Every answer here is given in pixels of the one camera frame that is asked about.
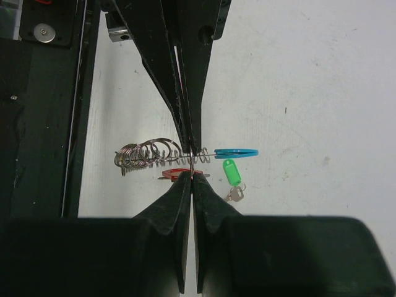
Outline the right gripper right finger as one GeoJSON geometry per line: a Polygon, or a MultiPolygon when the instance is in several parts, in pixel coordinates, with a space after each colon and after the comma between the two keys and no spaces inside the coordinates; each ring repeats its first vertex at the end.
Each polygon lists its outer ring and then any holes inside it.
{"type": "Polygon", "coordinates": [[[374,236],[350,217],[243,215],[192,182],[202,296],[394,296],[374,236]]]}

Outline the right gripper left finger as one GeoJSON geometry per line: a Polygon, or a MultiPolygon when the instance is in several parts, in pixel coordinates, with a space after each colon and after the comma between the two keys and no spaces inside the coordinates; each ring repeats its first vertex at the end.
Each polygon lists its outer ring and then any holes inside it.
{"type": "Polygon", "coordinates": [[[191,175],[132,218],[18,218],[1,233],[2,296],[179,296],[191,175]]]}

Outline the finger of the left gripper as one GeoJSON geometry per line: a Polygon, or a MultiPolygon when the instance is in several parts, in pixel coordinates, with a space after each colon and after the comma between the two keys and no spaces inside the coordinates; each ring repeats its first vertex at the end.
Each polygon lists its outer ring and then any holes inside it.
{"type": "Polygon", "coordinates": [[[202,149],[202,99],[214,41],[220,39],[231,0],[162,1],[170,44],[175,93],[164,101],[171,111],[181,148],[202,149]]]}
{"type": "Polygon", "coordinates": [[[169,1],[115,1],[142,63],[173,117],[183,152],[190,149],[169,1]]]}

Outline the green tag key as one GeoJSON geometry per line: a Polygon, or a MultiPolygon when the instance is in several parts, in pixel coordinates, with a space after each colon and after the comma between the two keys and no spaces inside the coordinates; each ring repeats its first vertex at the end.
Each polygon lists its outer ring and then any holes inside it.
{"type": "Polygon", "coordinates": [[[232,159],[226,159],[223,162],[223,170],[231,186],[228,195],[225,197],[225,201],[240,202],[244,198],[246,185],[242,181],[242,177],[236,163],[232,159]]]}

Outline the red tag key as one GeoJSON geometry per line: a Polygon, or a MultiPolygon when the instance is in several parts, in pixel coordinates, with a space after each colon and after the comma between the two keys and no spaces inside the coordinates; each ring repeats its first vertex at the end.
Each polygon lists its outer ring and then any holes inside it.
{"type": "Polygon", "coordinates": [[[188,168],[173,168],[173,169],[165,170],[162,171],[162,176],[159,177],[159,179],[166,179],[175,182],[179,178],[180,174],[185,172],[191,173],[190,169],[188,168]]]}

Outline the large keyring blue handle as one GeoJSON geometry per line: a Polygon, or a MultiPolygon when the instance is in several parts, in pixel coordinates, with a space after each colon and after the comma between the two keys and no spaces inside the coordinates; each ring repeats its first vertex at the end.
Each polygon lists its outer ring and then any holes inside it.
{"type": "Polygon", "coordinates": [[[146,140],[138,144],[127,144],[114,153],[114,165],[121,170],[121,175],[160,166],[194,166],[198,163],[210,163],[211,160],[225,160],[235,158],[256,157],[257,149],[218,148],[209,151],[202,148],[197,154],[191,151],[183,152],[175,141],[167,138],[146,140]]]}

